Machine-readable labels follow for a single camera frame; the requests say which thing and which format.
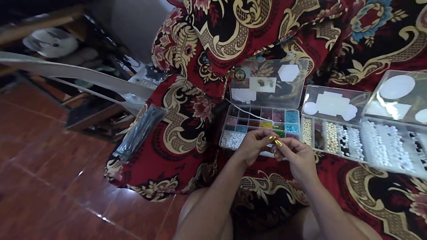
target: blue bead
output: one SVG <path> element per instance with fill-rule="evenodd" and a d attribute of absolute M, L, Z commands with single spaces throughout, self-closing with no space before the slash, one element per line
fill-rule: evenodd
<path fill-rule="evenodd" d="M 285 124 L 285 130 L 287 132 L 299 133 L 299 127 L 297 124 Z"/>
<path fill-rule="evenodd" d="M 236 132 L 243 132 L 246 133 L 248 130 L 247 126 L 236 126 Z"/>
<path fill-rule="evenodd" d="M 286 111 L 285 121 L 287 123 L 298 123 L 299 114 L 297 111 Z"/>

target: string of pearls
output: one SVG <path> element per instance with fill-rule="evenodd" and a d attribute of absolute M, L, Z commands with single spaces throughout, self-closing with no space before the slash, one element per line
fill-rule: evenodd
<path fill-rule="evenodd" d="M 385 167 L 391 167 L 408 172 L 414 172 L 414 166 L 409 153 L 404 149 L 402 136 L 395 126 L 375 124 L 374 122 L 363 122 L 363 131 L 372 154 L 372 161 Z"/>
<path fill-rule="evenodd" d="M 261 119 L 261 120 L 265 120 L 265 121 L 270 121 L 270 122 L 272 122 L 272 121 L 273 121 L 273 120 L 271 120 L 271 119 L 266 119 L 266 118 L 263 118 L 263 117 L 257 116 L 257 115 L 255 115 L 255 114 L 252 114 L 251 112 L 245 111 L 245 110 L 243 110 L 243 109 L 239 108 L 236 104 L 234 104 L 234 103 L 230 102 L 230 100 L 228 100 L 228 99 L 225 99 L 225 100 L 227 100 L 229 103 L 231 103 L 234 107 L 236 107 L 236 108 L 237 108 L 237 109 L 239 109 L 240 111 L 245 112 L 245 113 L 247 113 L 247 114 L 249 114 L 249 115 L 251 115 L 251 116 L 257 117 L 257 118 L 259 118 L 259 119 Z"/>
<path fill-rule="evenodd" d="M 303 118 L 302 122 L 302 142 L 312 146 L 312 136 L 311 136 L 311 119 Z"/>
<path fill-rule="evenodd" d="M 409 133 L 409 136 L 411 137 L 411 139 L 415 145 L 415 150 L 417 151 L 418 156 L 421 159 L 421 163 L 423 164 L 424 169 L 427 170 L 427 155 L 425 152 L 425 148 L 420 141 L 420 137 L 422 135 L 418 135 L 415 132 L 408 132 L 408 133 Z"/>
<path fill-rule="evenodd" d="M 349 132 L 348 136 L 350 138 L 349 148 L 350 156 L 355 158 L 358 161 L 363 161 L 363 149 L 362 143 L 360 142 L 360 133 L 359 129 L 350 128 L 347 130 Z"/>
<path fill-rule="evenodd" d="M 350 149 L 348 144 L 348 133 L 347 133 L 347 127 L 337 125 L 336 127 L 338 132 L 338 139 L 339 139 L 339 146 L 341 147 L 341 155 L 350 157 Z"/>
<path fill-rule="evenodd" d="M 338 152 L 338 136 L 334 123 L 326 123 L 326 150 L 332 153 Z"/>

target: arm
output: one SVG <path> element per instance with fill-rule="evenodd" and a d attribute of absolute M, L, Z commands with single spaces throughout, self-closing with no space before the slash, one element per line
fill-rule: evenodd
<path fill-rule="evenodd" d="M 322 185 L 317 176 L 314 153 L 310 146 L 293 138 L 275 141 L 273 149 L 278 161 L 286 156 L 292 175 L 303 187 L 320 230 L 328 240 L 368 240 L 368 238 L 346 217 L 333 196 Z"/>
<path fill-rule="evenodd" d="M 267 129 L 248 132 L 212 186 L 185 217 L 173 239 L 219 239 L 243 173 L 261 151 L 272 152 L 266 145 L 275 138 L 275 133 Z"/>

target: plastic storage box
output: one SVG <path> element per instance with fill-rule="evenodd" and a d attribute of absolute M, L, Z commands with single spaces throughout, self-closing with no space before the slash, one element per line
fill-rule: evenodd
<path fill-rule="evenodd" d="M 237 66 L 230 83 L 231 102 L 219 145 L 236 150 L 246 132 L 271 129 L 282 137 L 300 138 L 299 106 L 307 59 L 245 61 Z M 261 155 L 272 157 L 269 152 Z"/>
<path fill-rule="evenodd" d="M 366 161 L 427 179 L 427 73 L 388 70 L 363 110 Z"/>
<path fill-rule="evenodd" d="M 308 85 L 301 111 L 301 141 L 315 150 L 365 161 L 359 122 L 370 93 Z"/>
<path fill-rule="evenodd" d="M 301 140 L 318 151 L 427 179 L 424 89 L 427 73 L 398 70 L 386 71 L 371 96 L 309 85 Z"/>

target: earring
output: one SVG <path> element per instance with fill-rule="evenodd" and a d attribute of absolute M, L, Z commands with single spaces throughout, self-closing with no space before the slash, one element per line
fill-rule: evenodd
<path fill-rule="evenodd" d="M 258 83 L 260 84 L 260 86 L 261 86 L 261 87 L 263 87 L 263 86 L 264 86 L 264 81 L 263 81 L 263 80 L 259 79 L 259 80 L 258 80 Z"/>

